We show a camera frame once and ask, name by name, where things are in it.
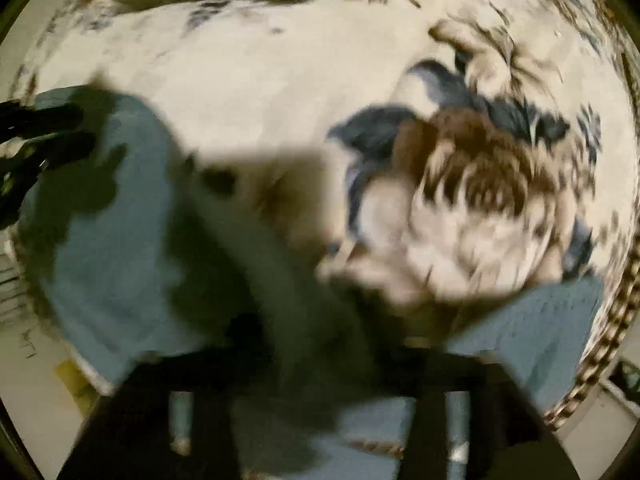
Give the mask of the blue denim jeans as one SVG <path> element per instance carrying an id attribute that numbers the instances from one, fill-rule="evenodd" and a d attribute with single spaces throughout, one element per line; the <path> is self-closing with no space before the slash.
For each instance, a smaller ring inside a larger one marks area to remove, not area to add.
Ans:
<path id="1" fill-rule="evenodd" d="M 64 335 L 116 390 L 146 361 L 220 349 L 241 477 L 399 479 L 416 400 L 394 393 L 403 348 L 382 318 L 341 304 L 259 226 L 175 170 L 169 133 L 131 96 L 73 103 L 90 155 L 43 178 L 21 222 L 26 271 Z M 170 396 L 171 449 L 190 454 L 192 396 Z"/>

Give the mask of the floral bed blanket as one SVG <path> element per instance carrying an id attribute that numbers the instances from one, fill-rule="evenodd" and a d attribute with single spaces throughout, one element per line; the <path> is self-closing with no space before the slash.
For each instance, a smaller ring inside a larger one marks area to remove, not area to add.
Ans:
<path id="1" fill-rule="evenodd" d="M 206 164 L 256 156 L 240 201 L 395 306 L 602 278 L 553 427 L 638 308 L 639 51 L 605 0 L 65 0 L 10 96 L 95 79 Z"/>

